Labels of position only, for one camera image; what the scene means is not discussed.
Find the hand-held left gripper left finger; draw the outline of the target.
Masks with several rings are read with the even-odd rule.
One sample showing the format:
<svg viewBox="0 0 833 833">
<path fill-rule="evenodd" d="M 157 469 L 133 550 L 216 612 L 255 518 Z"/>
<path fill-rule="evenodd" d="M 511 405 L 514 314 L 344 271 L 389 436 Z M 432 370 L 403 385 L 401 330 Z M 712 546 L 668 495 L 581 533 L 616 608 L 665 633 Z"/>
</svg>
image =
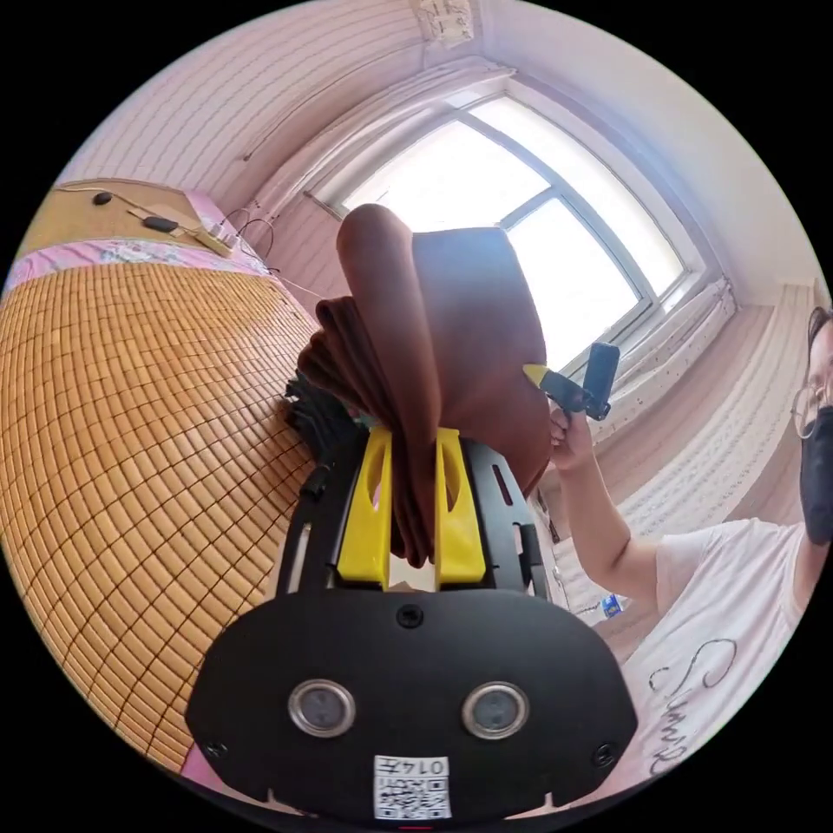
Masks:
<svg viewBox="0 0 833 833">
<path fill-rule="evenodd" d="M 342 582 L 390 580 L 392 496 L 391 433 L 370 430 L 357 465 L 338 553 Z"/>
</svg>

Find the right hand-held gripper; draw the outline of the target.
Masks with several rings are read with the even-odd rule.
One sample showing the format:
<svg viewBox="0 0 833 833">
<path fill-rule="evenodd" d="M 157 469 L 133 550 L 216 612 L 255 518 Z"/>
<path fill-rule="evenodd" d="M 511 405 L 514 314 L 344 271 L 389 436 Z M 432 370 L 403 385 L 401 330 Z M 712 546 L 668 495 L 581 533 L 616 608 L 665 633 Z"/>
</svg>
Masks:
<svg viewBox="0 0 833 833">
<path fill-rule="evenodd" d="M 524 364 L 523 371 L 533 385 L 542 390 L 564 412 L 590 414 L 592 395 L 571 379 L 540 364 Z"/>
</svg>

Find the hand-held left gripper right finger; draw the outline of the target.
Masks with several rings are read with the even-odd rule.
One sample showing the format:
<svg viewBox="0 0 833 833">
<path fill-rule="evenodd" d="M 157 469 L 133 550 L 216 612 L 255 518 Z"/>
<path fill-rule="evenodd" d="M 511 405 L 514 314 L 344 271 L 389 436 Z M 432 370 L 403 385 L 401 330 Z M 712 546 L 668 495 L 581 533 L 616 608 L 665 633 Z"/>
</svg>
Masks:
<svg viewBox="0 0 833 833">
<path fill-rule="evenodd" d="M 480 583 L 486 573 L 475 495 L 457 430 L 436 436 L 434 564 L 436 583 Z"/>
</svg>

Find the person's right hand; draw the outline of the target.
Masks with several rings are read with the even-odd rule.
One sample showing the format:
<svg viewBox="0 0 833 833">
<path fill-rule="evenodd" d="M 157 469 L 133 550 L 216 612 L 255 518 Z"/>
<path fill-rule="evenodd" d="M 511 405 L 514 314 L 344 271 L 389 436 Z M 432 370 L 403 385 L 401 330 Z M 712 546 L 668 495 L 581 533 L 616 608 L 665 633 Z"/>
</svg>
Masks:
<svg viewBox="0 0 833 833">
<path fill-rule="evenodd" d="M 594 461 L 593 438 L 584 412 L 555 405 L 550 412 L 550 459 L 560 474 Z"/>
</svg>

